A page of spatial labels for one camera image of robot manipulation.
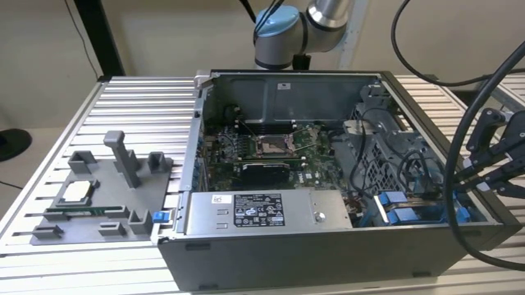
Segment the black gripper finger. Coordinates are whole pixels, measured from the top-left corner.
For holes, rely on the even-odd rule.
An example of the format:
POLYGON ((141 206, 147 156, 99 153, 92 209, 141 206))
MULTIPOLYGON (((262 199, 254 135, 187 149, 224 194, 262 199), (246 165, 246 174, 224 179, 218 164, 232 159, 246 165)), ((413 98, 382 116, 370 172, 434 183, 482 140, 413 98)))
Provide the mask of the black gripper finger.
POLYGON ((512 159, 524 155, 524 110, 510 113, 485 108, 477 119, 466 150, 470 156, 463 161, 465 169, 454 176, 455 181, 481 172, 506 155, 512 159))
POLYGON ((494 191, 505 197, 524 197, 524 186, 513 184, 510 180, 524 174, 524 161, 510 161, 483 176, 465 181, 457 185, 458 192, 473 189, 479 191, 494 191))

